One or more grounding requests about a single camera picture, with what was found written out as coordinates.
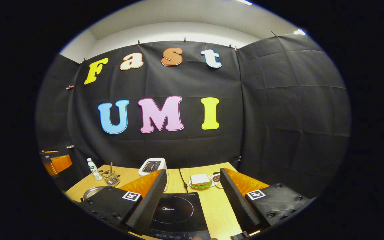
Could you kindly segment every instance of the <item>wooden table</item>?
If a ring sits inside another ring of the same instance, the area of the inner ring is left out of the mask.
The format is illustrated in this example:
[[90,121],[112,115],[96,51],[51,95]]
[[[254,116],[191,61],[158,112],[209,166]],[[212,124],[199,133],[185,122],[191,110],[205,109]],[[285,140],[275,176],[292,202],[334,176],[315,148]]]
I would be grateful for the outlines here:
[[[240,234],[242,231],[223,189],[214,186],[200,190],[193,189],[189,186],[189,177],[191,175],[207,173],[207,175],[212,176],[214,172],[220,172],[221,167],[227,167],[235,170],[230,163],[222,163],[203,167],[181,168],[180,171],[182,173],[183,180],[186,184],[188,184],[188,192],[198,192],[210,236],[212,238],[217,238],[218,240],[230,240],[230,236]],[[99,170],[106,171],[109,170],[109,168],[109,165],[103,165],[99,167]],[[114,166],[112,170],[114,170],[118,175],[121,175],[119,177],[120,183],[115,187],[121,187],[122,185],[139,178],[138,168]],[[164,193],[186,193],[179,169],[168,169],[168,174],[168,187]],[[90,175],[71,187],[65,194],[70,199],[80,202],[80,199],[86,190],[98,186],[106,186],[104,180],[97,181],[90,173]],[[148,240],[157,240],[157,238],[145,235],[136,236]]]

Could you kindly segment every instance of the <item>orange letter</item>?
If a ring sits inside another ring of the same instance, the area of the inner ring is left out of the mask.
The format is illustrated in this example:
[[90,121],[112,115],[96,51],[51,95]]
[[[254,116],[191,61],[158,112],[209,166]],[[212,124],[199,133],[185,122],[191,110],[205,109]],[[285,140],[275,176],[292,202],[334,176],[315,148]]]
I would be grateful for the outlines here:
[[183,58],[180,54],[183,53],[183,50],[180,47],[170,47],[165,49],[163,52],[163,59],[161,59],[161,63],[164,66],[175,66],[179,65]]

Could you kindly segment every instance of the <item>plastic bottle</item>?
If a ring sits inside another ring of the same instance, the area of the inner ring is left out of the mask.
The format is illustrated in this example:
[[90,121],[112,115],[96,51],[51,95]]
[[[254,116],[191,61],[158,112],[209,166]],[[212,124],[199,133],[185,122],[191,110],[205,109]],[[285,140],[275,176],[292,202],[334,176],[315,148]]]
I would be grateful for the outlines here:
[[93,173],[96,180],[100,181],[103,179],[102,175],[100,175],[99,170],[97,169],[96,165],[93,163],[91,158],[87,158],[88,166],[90,167],[91,172]]

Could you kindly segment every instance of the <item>yellow letter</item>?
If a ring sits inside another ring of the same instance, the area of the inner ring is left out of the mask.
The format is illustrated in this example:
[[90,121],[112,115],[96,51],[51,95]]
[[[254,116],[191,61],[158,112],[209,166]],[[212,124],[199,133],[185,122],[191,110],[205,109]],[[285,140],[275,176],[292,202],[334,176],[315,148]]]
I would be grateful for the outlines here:
[[143,65],[143,55],[141,53],[131,53],[124,57],[123,63],[119,66],[121,70],[128,70],[130,68],[139,68]]
[[201,103],[204,104],[204,123],[201,126],[202,129],[218,129],[216,106],[219,100],[215,97],[205,97],[201,99]]
[[102,71],[103,64],[107,64],[108,61],[109,61],[108,58],[104,58],[102,60],[95,61],[92,64],[90,64],[90,71],[88,72],[88,76],[84,84],[89,84],[90,82],[94,82],[97,79],[96,75]]

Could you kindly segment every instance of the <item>white wall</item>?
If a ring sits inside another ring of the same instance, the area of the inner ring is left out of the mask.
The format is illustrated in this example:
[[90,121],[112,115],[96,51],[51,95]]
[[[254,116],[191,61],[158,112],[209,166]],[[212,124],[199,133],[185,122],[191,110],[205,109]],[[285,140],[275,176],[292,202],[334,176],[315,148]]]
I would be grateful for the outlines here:
[[96,38],[87,29],[70,41],[70,43],[61,50],[60,54],[80,63],[84,58],[87,58],[87,54],[93,49],[96,42]]
[[98,40],[88,52],[86,58],[90,59],[110,50],[135,45],[138,40],[140,40],[140,43],[183,41],[185,37],[186,41],[214,43],[225,46],[232,44],[232,47],[237,48],[260,40],[237,30],[207,23],[154,23],[123,30]]

